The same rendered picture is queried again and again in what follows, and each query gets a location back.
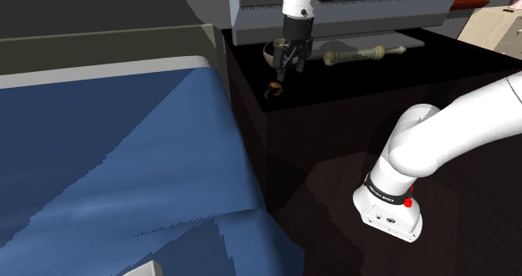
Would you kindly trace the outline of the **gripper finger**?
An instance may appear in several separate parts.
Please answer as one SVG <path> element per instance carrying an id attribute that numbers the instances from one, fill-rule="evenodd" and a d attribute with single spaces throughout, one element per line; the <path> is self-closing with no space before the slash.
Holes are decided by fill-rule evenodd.
<path id="1" fill-rule="evenodd" d="M 290 58 L 289 45 L 285 41 L 274 43 L 274 69 L 277 72 L 277 80 L 284 82 L 286 66 Z"/>
<path id="2" fill-rule="evenodd" d="M 311 55 L 313 39 L 296 40 L 294 43 L 294 53 L 291 59 L 292 68 L 302 73 L 305 69 L 306 60 Z"/>

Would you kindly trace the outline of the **dark bowl with pale rim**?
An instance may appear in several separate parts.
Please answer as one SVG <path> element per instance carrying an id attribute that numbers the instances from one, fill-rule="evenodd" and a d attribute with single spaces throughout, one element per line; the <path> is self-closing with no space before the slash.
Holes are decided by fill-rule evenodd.
<path id="1" fill-rule="evenodd" d="M 273 64 L 273 61 L 274 61 L 274 43 L 276 43 L 278 41 L 285 41 L 285 40 L 283 38 L 274 39 L 273 41 L 267 42 L 264 45 L 264 49 L 263 49 L 264 59 L 269 64 L 269 66 L 272 67 L 272 68 L 274 68 L 274 64 Z"/>

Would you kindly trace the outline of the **dark wooden nightstand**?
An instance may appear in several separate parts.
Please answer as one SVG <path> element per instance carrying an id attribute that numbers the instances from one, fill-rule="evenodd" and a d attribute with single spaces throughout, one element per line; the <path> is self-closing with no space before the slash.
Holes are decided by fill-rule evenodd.
<path id="1" fill-rule="evenodd" d="M 223 31 L 233 112 L 269 210 L 283 207 L 314 166 L 357 152 L 379 154 L 411 105 L 444 107 L 460 95 L 522 72 L 522 59 L 417 28 L 420 46 L 381 60 L 332 67 L 311 60 L 264 93 L 276 73 L 261 44 L 236 46 Z"/>

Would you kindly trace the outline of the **beige turned wooden stick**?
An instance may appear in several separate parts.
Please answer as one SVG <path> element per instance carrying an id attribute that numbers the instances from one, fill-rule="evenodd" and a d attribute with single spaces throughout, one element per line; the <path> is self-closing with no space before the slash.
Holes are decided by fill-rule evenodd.
<path id="1" fill-rule="evenodd" d="M 372 49 L 358 49 L 356 51 L 328 51 L 323 56 L 323 62 L 326 66 L 333 66 L 361 60 L 381 60 L 388 54 L 403 54 L 406 51 L 407 49 L 404 46 L 390 49 L 385 49 L 383 46 L 376 46 Z"/>

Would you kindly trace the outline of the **grey television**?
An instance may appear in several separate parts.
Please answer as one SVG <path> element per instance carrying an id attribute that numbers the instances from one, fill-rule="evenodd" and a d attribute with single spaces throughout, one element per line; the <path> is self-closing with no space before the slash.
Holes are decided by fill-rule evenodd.
<path id="1" fill-rule="evenodd" d="M 345 37 L 442 24 L 454 0 L 335 0 L 314 6 L 312 35 Z M 283 37 L 283 0 L 229 0 L 233 43 L 265 44 Z"/>

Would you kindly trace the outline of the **red flat object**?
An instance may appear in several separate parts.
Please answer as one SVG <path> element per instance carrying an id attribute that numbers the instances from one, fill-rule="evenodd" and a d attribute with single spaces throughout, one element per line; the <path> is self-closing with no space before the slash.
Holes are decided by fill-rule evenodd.
<path id="1" fill-rule="evenodd" d="M 454 0 L 451 11 L 482 8 L 489 4 L 489 0 Z"/>

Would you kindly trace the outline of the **beige cardboard box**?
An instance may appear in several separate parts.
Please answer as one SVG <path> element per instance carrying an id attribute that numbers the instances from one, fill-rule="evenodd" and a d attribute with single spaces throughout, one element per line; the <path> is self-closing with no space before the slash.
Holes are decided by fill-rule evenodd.
<path id="1" fill-rule="evenodd" d="M 458 40 L 522 60 L 522 9 L 480 8 L 467 21 Z"/>

